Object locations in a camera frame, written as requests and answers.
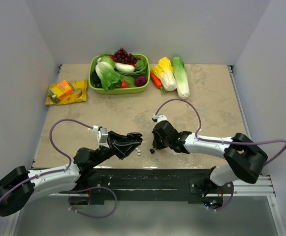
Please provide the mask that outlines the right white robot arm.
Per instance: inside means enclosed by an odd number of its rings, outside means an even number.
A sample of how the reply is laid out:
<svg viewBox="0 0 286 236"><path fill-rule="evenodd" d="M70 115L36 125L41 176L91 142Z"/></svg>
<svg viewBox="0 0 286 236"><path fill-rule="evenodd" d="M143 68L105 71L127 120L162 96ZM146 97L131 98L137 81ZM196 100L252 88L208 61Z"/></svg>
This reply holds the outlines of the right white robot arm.
<svg viewBox="0 0 286 236"><path fill-rule="evenodd" d="M268 159L267 154L242 133L225 138L196 136L189 131L178 132L166 120L158 122L152 133L155 149L170 148L177 153L200 153L227 161L226 165L215 167L204 181L205 189L210 193L216 193L222 185L238 179L255 184Z"/></svg>

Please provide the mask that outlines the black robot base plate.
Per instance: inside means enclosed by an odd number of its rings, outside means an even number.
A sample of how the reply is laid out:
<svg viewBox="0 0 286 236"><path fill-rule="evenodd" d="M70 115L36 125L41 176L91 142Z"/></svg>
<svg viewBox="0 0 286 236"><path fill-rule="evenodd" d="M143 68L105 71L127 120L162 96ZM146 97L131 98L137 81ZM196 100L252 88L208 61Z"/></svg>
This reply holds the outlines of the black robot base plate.
<svg viewBox="0 0 286 236"><path fill-rule="evenodd" d="M59 172L33 180L30 200L56 193L90 192L90 204L104 201L179 201L220 207L233 184L207 186L209 169L92 169Z"/></svg>

